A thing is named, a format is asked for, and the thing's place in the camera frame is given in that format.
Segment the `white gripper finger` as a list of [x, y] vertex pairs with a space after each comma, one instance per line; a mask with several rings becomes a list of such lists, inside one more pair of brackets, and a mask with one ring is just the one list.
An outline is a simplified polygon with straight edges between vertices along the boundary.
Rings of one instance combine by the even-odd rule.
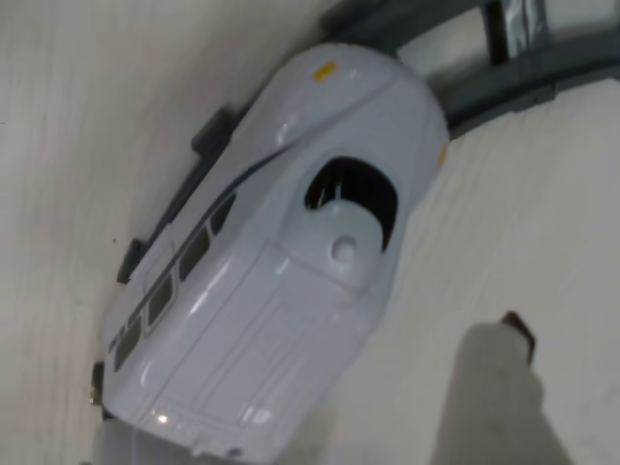
[[522, 322], [471, 326], [458, 346], [435, 464], [570, 464], [543, 413], [536, 339]]

